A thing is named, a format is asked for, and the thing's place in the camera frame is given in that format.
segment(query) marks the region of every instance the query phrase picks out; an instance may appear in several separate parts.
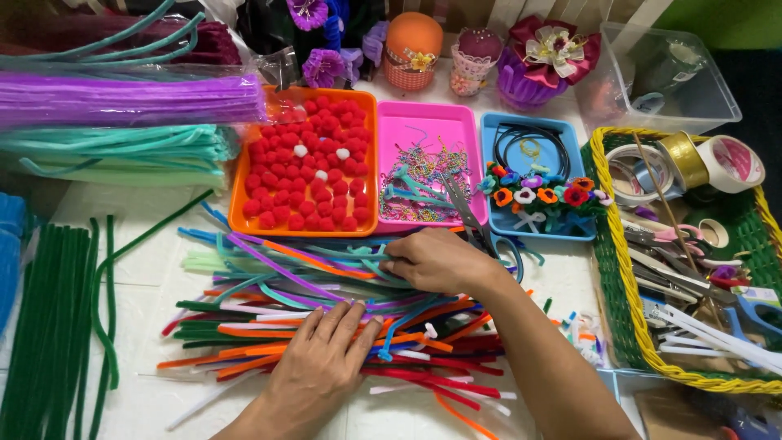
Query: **orange tray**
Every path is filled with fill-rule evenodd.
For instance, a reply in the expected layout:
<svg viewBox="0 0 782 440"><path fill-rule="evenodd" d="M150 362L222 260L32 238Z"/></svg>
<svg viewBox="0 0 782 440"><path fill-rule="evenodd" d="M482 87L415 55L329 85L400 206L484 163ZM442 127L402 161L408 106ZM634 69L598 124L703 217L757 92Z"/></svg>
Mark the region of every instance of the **orange tray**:
<svg viewBox="0 0 782 440"><path fill-rule="evenodd" d="M266 93L274 93L273 86L264 86ZM339 102L343 99L353 99L362 110L367 112L364 120L364 126L371 130L372 140L367 148L364 162L369 167L369 172L363 177L365 181L365 191L369 197L369 219L359 225L355 232L343 232L337 229L332 232L323 231L290 231L288 225L276 226L274 229L262 229L258 225L258 218L246 218L242 213L242 206L249 200L249 195L245 191L244 181L250 170L249 151L247 146L261 138L261 125L252 125L249 127L242 138L242 152L239 154L239 164L236 168L234 178L234 189L231 194L231 208L228 212L228 224L231 229L245 234L260 236L304 236L304 237L359 237L368 236L375 231L378 226L378 102L371 93L355 92L353 90L338 90L335 88L304 88L292 87L287 90L276 93L279 100L291 99L294 103L300 103L307 99L315 99L318 96L327 96L330 101ZM305 192L307 200L312 200L310 191ZM347 206L348 215L353 212L353 198L348 197Z"/></svg>

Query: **clear plastic container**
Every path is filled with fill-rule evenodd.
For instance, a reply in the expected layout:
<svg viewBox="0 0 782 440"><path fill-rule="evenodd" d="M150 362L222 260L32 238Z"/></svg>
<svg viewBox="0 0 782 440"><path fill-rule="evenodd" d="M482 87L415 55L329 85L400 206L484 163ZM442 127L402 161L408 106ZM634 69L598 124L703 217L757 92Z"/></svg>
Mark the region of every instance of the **clear plastic container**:
<svg viewBox="0 0 782 440"><path fill-rule="evenodd" d="M733 95L697 36L610 22L600 30L597 66L575 86L587 132L631 127L699 135L741 120ZM659 92L646 102L647 110L664 102L656 114L636 110L644 106L633 94L633 83L643 85L644 94Z"/></svg>

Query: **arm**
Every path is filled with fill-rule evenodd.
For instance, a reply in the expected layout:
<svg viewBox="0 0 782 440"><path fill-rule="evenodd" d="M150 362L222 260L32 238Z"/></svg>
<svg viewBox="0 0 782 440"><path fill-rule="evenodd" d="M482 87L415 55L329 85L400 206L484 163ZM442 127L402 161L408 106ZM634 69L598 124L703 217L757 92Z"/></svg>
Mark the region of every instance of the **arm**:
<svg viewBox="0 0 782 440"><path fill-rule="evenodd" d="M211 440L311 440L361 385L359 370L380 333L370 319L351 344L366 312L340 302L316 308L302 322L264 391Z"/></svg>
<svg viewBox="0 0 782 440"><path fill-rule="evenodd" d="M513 376L548 440L636 440L633 425L594 368L551 325L502 265L445 229L394 241L384 261L421 290L461 292L494 319Z"/></svg>

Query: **yellow braided rim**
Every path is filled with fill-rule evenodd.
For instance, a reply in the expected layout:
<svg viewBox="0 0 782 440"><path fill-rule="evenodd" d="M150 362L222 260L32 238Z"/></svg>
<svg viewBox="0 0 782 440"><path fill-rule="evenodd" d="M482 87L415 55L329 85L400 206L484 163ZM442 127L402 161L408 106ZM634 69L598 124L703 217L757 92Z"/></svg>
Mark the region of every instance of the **yellow braided rim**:
<svg viewBox="0 0 782 440"><path fill-rule="evenodd" d="M605 151L603 149L603 137L607 133L617 133L622 135L656 135L667 136L670 133L657 132L642 128L598 128L592 134L590 146L592 147L592 158L597 167L597 177L600 185L611 198L614 198L614 187L611 184L611 175L608 173L608 162L605 160ZM704 141L708 137L691 136L694 141ZM769 213L769 205L763 196L763 190L760 186L755 187L755 205L763 223L769 228L771 239L777 247L777 257L782 259L782 231ZM630 305L630 315L633 319L634 332L640 350L646 362L661 375L669 379L681 382L691 387L701 388L712 392L723 393L759 393L759 394L780 394L782 393L782 380L742 380L742 379L708 379L699 373L688 373L678 366L668 365L660 359L652 344L649 331L646 326L646 320L642 312L640 297L638 296L638 286L633 276L633 266L630 261L630 255L627 253L627 241L624 238L624 228L619 221L619 209L616 204L608 207L608 225L611 229L611 237L616 245L616 257L619 260L619 272L622 276L622 282L625 285L625 295Z"/></svg>

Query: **gift wrap bow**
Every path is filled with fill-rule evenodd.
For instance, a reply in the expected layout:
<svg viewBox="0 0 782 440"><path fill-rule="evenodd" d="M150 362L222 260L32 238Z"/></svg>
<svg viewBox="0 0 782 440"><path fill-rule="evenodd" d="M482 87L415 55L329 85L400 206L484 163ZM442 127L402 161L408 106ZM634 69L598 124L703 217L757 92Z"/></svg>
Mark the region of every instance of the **gift wrap bow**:
<svg viewBox="0 0 782 440"><path fill-rule="evenodd" d="M432 71L434 70L434 63L437 61L437 56L433 53L416 53L410 50L410 48L404 48L404 55L410 59L409 62L396 53L391 52L388 48L386 48L386 52L394 61L402 63L399 66L394 66L394 68L400 70L413 69L418 70L419 72Z"/></svg>
<svg viewBox="0 0 782 440"><path fill-rule="evenodd" d="M547 87L556 88L560 78L574 85L600 58L600 34L583 37L563 21L528 16L508 33L518 41L513 50L527 67L525 78Z"/></svg>

